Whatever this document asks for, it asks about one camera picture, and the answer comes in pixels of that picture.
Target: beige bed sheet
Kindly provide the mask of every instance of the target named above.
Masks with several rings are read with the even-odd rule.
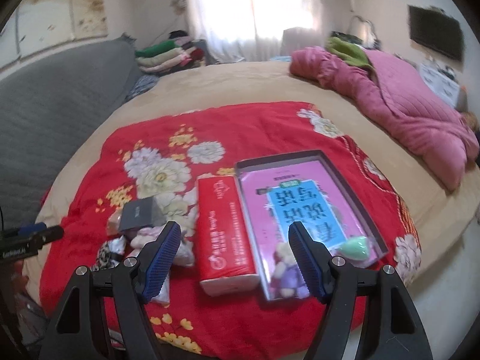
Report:
[[[462,235],[480,202],[480,170],[472,165],[453,194],[447,194],[424,163],[373,124],[348,100],[311,82],[289,76],[285,62],[208,66],[165,76],[157,86],[116,110],[58,174],[38,221],[60,223],[88,169],[99,159],[105,139],[117,128],[164,115],[227,104],[303,101],[359,147],[405,200],[422,246],[421,271],[427,270]],[[28,259],[27,290],[39,303],[39,281],[50,247]]]

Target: gray headboard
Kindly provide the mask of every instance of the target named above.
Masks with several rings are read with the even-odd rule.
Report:
[[[141,72],[122,39],[76,47],[0,81],[0,205],[5,227],[33,223],[77,149],[125,102]]]

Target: curtain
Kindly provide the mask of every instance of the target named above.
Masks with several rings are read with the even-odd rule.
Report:
[[[280,55],[284,30],[318,30],[318,0],[187,0],[189,31],[220,62]]]

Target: floor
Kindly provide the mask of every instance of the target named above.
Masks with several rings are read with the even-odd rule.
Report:
[[[473,221],[447,254],[410,287],[434,360],[448,360],[480,311],[480,226]],[[360,329],[351,333],[343,360],[353,360]],[[302,354],[282,360],[300,360]]]

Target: wall-mounted television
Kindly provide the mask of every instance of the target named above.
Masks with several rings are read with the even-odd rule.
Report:
[[[463,61],[464,41],[460,23],[431,8],[409,5],[410,39],[456,61]]]

